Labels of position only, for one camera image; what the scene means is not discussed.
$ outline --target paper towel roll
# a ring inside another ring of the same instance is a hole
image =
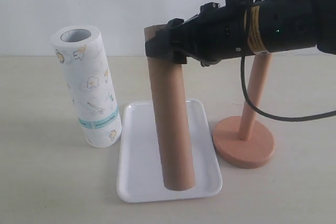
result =
[[[113,145],[121,135],[121,119],[100,31],[94,26],[69,26],[51,43],[88,143]]]

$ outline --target black wire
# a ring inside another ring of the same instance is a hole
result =
[[[307,122],[307,121],[313,121],[313,120],[319,120],[319,119],[325,119],[325,118],[330,118],[332,116],[336,116],[336,110],[327,112],[327,113],[322,113],[322,114],[317,114],[317,115],[311,115],[311,116],[302,116],[299,118],[288,118],[284,116],[276,116],[272,115],[269,113],[266,113],[259,108],[257,108],[250,100],[246,88],[246,81],[245,81],[245,58],[246,58],[246,50],[248,48],[248,37],[249,37],[249,32],[250,32],[250,26],[251,26],[251,6],[248,6],[247,11],[246,11],[246,39],[245,39],[245,44],[242,49],[241,53],[241,61],[240,61],[240,79],[242,82],[241,88],[243,90],[244,98],[247,104],[258,114],[270,118],[276,121],[282,121],[282,122]]]

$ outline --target cardboard tube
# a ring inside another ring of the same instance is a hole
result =
[[[271,59],[272,54],[256,55],[254,57],[247,92],[251,102],[255,106],[259,106]],[[256,115],[257,112],[245,102],[239,127],[239,138],[241,140],[249,140]]]
[[[162,27],[146,28],[146,40]],[[167,59],[147,59],[164,186],[188,190],[195,186],[195,174],[182,66]]]

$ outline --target beige table surface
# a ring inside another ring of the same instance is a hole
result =
[[[249,72],[252,58],[248,60]],[[117,101],[151,98],[145,57],[109,58]],[[336,109],[335,56],[275,56],[261,107],[282,116]],[[211,128],[240,115],[239,60],[184,68],[186,95]],[[56,57],[0,58],[0,223],[336,223],[336,118],[282,123],[271,163],[255,170],[219,159],[215,197],[127,204],[118,198],[119,142],[86,144]]]

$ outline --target white tray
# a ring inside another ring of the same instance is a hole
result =
[[[117,192],[126,202],[210,197],[222,189],[222,175],[202,103],[187,100],[196,186],[170,191],[163,186],[152,102],[126,106],[123,118]]]

